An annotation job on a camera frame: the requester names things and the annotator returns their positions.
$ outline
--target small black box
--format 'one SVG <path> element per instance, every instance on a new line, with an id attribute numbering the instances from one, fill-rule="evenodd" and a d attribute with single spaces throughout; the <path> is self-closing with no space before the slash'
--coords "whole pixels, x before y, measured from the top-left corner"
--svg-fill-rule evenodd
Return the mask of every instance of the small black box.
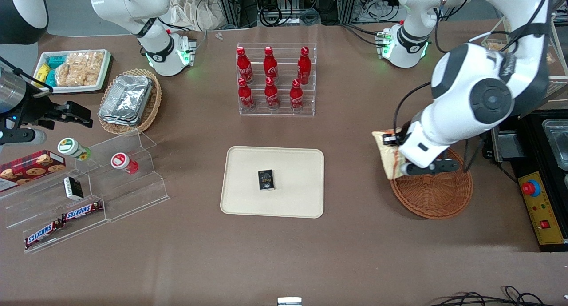
<path id="1" fill-rule="evenodd" d="M 272 170 L 258 171 L 258 184 L 261 191 L 270 191 L 274 189 L 274 177 Z"/>
<path id="2" fill-rule="evenodd" d="M 74 201 L 83 200 L 83 189 L 81 188 L 80 181 L 68 176 L 63 179 L 63 184 L 65 185 L 65 195 L 67 195 L 67 198 Z"/>

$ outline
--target red cap bottle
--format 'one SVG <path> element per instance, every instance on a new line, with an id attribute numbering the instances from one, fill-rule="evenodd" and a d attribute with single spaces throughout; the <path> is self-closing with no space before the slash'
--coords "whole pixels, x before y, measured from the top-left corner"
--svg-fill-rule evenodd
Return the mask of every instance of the red cap bottle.
<path id="1" fill-rule="evenodd" d="M 278 63 L 270 46 L 264 48 L 264 74 L 272 77 L 275 83 L 278 82 Z"/>
<path id="2" fill-rule="evenodd" d="M 247 83 L 252 82 L 252 65 L 250 60 L 245 54 L 245 49 L 242 46 L 237 47 L 237 67 L 239 68 L 239 74 L 247 81 Z"/>
<path id="3" fill-rule="evenodd" d="M 254 109 L 254 98 L 252 97 L 252 92 L 250 87 L 247 85 L 247 81 L 241 77 L 239 79 L 239 100 L 241 101 L 241 106 L 245 111 L 252 111 Z"/>
<path id="4" fill-rule="evenodd" d="M 304 107 L 302 100 L 304 99 L 304 91 L 300 87 L 300 80 L 292 81 L 292 89 L 290 90 L 290 107 L 292 111 L 301 112 Z"/>
<path id="5" fill-rule="evenodd" d="M 269 110 L 275 111 L 280 108 L 280 101 L 278 101 L 278 89 L 274 86 L 274 79 L 272 77 L 266 77 L 264 95 L 266 95 L 266 103 L 268 104 Z"/>
<path id="6" fill-rule="evenodd" d="M 298 79 L 300 80 L 300 84 L 308 84 L 311 70 L 312 61 L 310 61 L 310 49 L 304 46 L 300 49 L 300 59 L 298 60 Z"/>

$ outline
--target foil container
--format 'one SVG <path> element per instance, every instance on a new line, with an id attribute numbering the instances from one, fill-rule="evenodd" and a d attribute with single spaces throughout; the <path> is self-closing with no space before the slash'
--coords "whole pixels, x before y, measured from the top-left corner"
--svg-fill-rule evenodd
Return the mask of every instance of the foil container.
<path id="1" fill-rule="evenodd" d="M 152 80 L 146 76 L 119 76 L 98 115 L 111 124 L 137 126 L 142 121 L 151 90 Z"/>

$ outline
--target acrylic bottle rack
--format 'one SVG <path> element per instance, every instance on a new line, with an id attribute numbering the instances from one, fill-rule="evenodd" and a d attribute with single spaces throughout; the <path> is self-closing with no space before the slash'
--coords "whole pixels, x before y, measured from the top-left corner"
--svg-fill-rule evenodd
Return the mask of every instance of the acrylic bottle rack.
<path id="1" fill-rule="evenodd" d="M 315 43 L 238 43 L 237 46 L 244 47 L 247 57 L 252 64 L 253 81 L 249 84 L 250 90 L 254 98 L 256 107 L 247 111 L 244 110 L 239 102 L 239 113 L 243 116 L 314 116 L 316 110 L 316 65 L 318 61 L 318 50 Z M 271 46 L 274 50 L 274 57 L 278 62 L 278 99 L 280 100 L 280 108 L 277 110 L 268 109 L 266 97 L 264 96 L 264 87 L 266 86 L 266 76 L 264 75 L 264 48 Z M 290 89 L 292 89 L 292 80 L 298 78 L 298 59 L 300 58 L 300 49 L 307 46 L 310 49 L 310 60 L 312 68 L 310 80 L 307 85 L 302 85 L 304 91 L 304 107 L 300 112 L 292 112 L 290 108 Z M 236 68 L 237 79 L 239 79 L 239 69 Z M 239 86 L 235 81 L 235 87 L 238 91 Z"/>
<path id="2" fill-rule="evenodd" d="M 135 130 L 89 147 L 91 157 L 84 162 L 67 157 L 66 170 L 42 177 L 29 186 L 16 187 L 0 197 L 6 207 L 6 227 L 22 231 L 25 239 L 63 213 L 102 200 L 104 210 L 68 221 L 64 227 L 25 250 L 36 253 L 169 199 L 162 176 L 154 170 L 150 154 L 153 146 L 156 146 L 154 141 Z M 110 159 L 117 152 L 124 152 L 138 162 L 135 174 L 112 168 Z M 73 201 L 65 196 L 63 178 L 67 176 L 81 183 L 83 201 Z"/>

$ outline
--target brown table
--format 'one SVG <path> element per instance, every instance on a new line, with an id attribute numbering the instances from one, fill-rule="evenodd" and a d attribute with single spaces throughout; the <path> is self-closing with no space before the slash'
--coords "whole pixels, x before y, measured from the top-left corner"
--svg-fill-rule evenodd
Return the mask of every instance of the brown table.
<path id="1" fill-rule="evenodd" d="M 463 43 L 494 23 L 442 23 L 441 45 Z M 158 143 L 154 164 L 172 198 L 32 255 L 22 252 L 22 233 L 0 227 L 2 304 L 274 305 L 279 296 L 302 296 L 305 305 L 403 306 L 465 290 L 502 297 L 505 284 L 562 303 L 568 257 L 536 253 L 519 187 L 486 160 L 475 161 L 471 204 L 454 219 L 422 219 L 393 195 L 371 132 L 389 128 L 400 98 L 430 79 L 441 55 L 434 47 L 418 66 L 397 69 L 340 27 L 258 27 L 223 38 L 208 38 L 195 67 L 160 77 L 164 99 L 147 134 Z M 316 116 L 239 116 L 238 41 L 317 42 Z M 108 49 L 111 76 L 148 68 L 138 47 L 133 36 L 48 36 L 40 43 L 41 51 Z M 96 118 L 100 98 L 53 100 L 79 102 Z M 400 121 L 430 102 L 427 89 L 416 93 Z M 65 136 L 86 145 L 112 137 L 98 123 L 92 130 L 57 124 L 44 147 L 55 149 Z M 234 145 L 322 150 L 324 214 L 222 213 L 225 154 Z M 39 148 L 7 147 L 2 161 Z"/>

